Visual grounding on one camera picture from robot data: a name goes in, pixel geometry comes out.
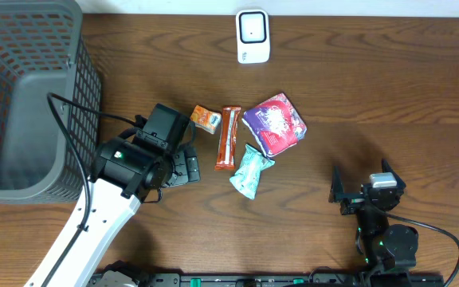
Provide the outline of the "small orange snack packet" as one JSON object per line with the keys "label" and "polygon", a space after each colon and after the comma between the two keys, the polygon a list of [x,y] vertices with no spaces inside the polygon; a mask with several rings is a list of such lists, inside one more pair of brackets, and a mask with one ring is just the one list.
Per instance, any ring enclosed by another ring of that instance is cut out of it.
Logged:
{"label": "small orange snack packet", "polygon": [[210,111],[200,105],[196,105],[190,115],[190,120],[197,128],[201,128],[210,134],[214,134],[221,123],[222,114]]}

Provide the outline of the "purple red snack packet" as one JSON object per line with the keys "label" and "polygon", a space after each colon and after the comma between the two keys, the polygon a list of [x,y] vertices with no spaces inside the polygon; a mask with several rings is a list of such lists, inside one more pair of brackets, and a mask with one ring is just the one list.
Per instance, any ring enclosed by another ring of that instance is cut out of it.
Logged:
{"label": "purple red snack packet", "polygon": [[245,111],[242,121],[269,158],[296,145],[308,130],[306,123],[284,93],[276,94]]}

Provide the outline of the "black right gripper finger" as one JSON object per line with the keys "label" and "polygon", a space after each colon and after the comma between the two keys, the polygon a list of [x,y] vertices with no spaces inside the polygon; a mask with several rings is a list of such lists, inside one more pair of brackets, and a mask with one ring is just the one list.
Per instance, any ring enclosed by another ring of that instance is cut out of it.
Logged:
{"label": "black right gripper finger", "polygon": [[329,202],[341,202],[344,199],[344,186],[341,179],[339,168],[337,166],[333,167],[332,177],[331,177],[331,189],[329,193]]}
{"label": "black right gripper finger", "polygon": [[392,167],[390,166],[390,164],[387,162],[387,160],[385,158],[383,158],[381,160],[381,165],[382,165],[382,172],[383,173],[391,173],[394,177],[394,179],[396,180],[396,183],[397,183],[397,188],[398,189],[405,189],[406,188],[406,184],[405,182],[399,177],[399,175],[392,169]]}

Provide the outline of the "orange red long snack packet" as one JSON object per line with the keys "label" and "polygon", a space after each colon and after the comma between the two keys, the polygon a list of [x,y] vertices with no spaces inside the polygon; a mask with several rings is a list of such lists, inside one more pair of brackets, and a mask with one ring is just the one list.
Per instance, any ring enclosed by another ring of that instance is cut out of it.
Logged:
{"label": "orange red long snack packet", "polygon": [[225,106],[222,109],[222,129],[218,145],[218,155],[214,166],[216,171],[233,170],[235,168],[234,154],[240,112],[240,106]]}

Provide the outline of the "mint green snack packet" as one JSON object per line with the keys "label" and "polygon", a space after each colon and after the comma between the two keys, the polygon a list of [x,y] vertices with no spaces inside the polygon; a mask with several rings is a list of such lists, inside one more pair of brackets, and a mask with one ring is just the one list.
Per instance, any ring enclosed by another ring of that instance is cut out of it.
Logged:
{"label": "mint green snack packet", "polygon": [[255,147],[246,144],[240,167],[229,180],[239,193],[254,200],[257,195],[261,172],[274,164],[274,160],[263,156]]}

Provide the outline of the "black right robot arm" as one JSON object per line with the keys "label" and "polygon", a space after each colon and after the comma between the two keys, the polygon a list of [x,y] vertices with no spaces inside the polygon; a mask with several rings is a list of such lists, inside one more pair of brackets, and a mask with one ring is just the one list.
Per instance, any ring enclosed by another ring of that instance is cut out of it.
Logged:
{"label": "black right robot arm", "polygon": [[339,169],[332,172],[329,202],[340,204],[342,215],[354,215],[358,221],[358,247],[368,264],[379,272],[416,266],[418,232],[402,224],[391,225],[387,212],[393,210],[404,194],[406,184],[382,160],[382,171],[370,175],[357,193],[347,193]]}

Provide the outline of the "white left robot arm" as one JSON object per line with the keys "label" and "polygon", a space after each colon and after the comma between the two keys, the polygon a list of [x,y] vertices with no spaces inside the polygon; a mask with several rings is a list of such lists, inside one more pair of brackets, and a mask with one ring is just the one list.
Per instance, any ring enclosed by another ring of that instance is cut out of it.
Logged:
{"label": "white left robot arm", "polygon": [[200,180],[198,158],[186,132],[188,116],[157,104],[148,118],[101,144],[90,168],[83,163],[83,189],[62,231],[28,286],[86,286],[108,247],[148,195]]}

